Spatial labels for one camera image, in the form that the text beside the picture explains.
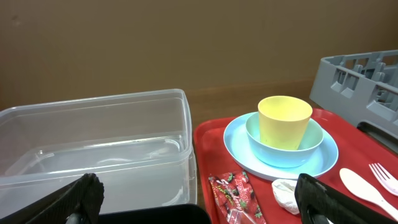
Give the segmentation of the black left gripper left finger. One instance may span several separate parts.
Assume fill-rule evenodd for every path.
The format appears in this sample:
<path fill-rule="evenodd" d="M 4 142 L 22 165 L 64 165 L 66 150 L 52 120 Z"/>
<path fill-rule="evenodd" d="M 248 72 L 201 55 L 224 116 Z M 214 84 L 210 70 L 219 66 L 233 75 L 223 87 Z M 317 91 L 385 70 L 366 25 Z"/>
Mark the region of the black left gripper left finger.
<path fill-rule="evenodd" d="M 40 200 L 1 218 L 1 224 L 95 224 L 103 200 L 103 183 L 96 174 L 86 173 Z"/>

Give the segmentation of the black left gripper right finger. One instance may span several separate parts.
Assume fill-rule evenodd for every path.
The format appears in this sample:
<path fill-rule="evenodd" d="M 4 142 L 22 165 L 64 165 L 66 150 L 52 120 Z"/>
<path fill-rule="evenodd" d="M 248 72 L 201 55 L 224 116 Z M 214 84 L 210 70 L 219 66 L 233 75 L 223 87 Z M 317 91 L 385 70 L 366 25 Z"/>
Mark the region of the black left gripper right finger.
<path fill-rule="evenodd" d="M 300 174 L 295 199 L 303 224 L 397 224 L 308 174 Z"/>

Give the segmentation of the white napkin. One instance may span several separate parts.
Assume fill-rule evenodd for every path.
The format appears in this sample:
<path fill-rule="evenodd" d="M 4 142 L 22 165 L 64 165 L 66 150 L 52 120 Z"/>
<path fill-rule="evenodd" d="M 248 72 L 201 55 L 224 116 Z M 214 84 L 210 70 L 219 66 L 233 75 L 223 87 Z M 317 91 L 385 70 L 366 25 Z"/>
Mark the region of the white napkin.
<path fill-rule="evenodd" d="M 293 215 L 300 213 L 295 199 L 296 185 L 296 180 L 289 179 L 277 179 L 272 182 L 272 191 L 276 202 Z"/>

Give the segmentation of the white plastic spoon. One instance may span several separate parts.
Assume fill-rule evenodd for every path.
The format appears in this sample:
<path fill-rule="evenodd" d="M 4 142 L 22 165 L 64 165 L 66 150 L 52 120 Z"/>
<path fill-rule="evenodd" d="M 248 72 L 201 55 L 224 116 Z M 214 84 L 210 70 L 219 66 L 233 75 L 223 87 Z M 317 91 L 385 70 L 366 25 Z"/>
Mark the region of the white plastic spoon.
<path fill-rule="evenodd" d="M 393 219 L 397 220 L 397 209 L 387 202 L 375 187 L 357 173 L 350 169 L 342 168 L 340 169 L 340 178 L 353 195 L 381 207 Z"/>

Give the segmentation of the white plastic fork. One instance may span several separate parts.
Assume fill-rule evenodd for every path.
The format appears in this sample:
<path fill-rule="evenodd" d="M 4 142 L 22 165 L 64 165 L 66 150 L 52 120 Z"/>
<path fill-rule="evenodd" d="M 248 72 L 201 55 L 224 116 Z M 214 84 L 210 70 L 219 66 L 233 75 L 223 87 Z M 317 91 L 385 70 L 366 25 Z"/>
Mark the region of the white plastic fork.
<path fill-rule="evenodd" d="M 378 182 L 392 195 L 398 196 L 397 179 L 390 174 L 380 163 L 369 165 L 371 172 Z"/>

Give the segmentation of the red strawberry snack wrapper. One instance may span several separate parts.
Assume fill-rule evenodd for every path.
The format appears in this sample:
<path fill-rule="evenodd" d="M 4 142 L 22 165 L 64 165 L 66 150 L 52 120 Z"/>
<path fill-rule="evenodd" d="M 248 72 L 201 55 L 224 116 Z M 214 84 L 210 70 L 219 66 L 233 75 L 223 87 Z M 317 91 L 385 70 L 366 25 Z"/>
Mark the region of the red strawberry snack wrapper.
<path fill-rule="evenodd" d="M 208 178 L 221 223 L 266 224 L 254 189 L 245 171 Z"/>

